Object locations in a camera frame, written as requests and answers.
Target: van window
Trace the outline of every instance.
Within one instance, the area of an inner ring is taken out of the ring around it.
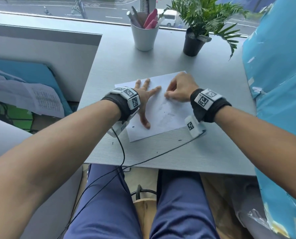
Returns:
[[[176,19],[176,16],[174,15],[164,15],[165,19],[173,19],[175,20]]]

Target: pink object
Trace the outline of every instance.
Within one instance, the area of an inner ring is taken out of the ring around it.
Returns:
[[[155,19],[155,17],[158,15],[158,12],[157,12],[157,9],[154,9],[147,17],[144,25],[143,25],[143,28],[146,28],[152,20]]]
[[[145,28],[145,29],[152,29],[152,28],[155,28],[156,27],[156,25],[157,25],[157,21],[156,20],[152,20],[149,24],[148,24],[148,26]]]

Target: forearm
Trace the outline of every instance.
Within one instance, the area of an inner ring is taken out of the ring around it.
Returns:
[[[230,106],[219,110],[215,122],[259,170],[296,198],[296,136]]]
[[[9,210],[8,213],[28,222],[31,213],[73,175],[119,118],[116,104],[99,101],[43,129],[2,155],[0,214],[6,216]],[[14,207],[21,209],[21,215],[14,213]],[[13,228],[13,232],[16,230],[20,235],[26,224],[22,223],[20,228],[18,223],[14,224],[17,228]]]

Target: blue pants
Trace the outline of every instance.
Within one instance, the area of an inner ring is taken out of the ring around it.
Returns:
[[[112,165],[91,164],[87,185],[116,169]],[[86,190],[76,213],[118,172],[96,181]],[[142,233],[136,209],[121,172],[76,217],[64,239],[140,239]],[[198,173],[159,170],[157,213],[151,239],[219,239]]]

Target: white cup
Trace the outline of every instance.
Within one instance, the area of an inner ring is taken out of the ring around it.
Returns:
[[[132,35],[134,36],[134,45],[141,51],[149,51],[153,48],[158,33],[158,27],[153,29],[142,29],[131,23]]]

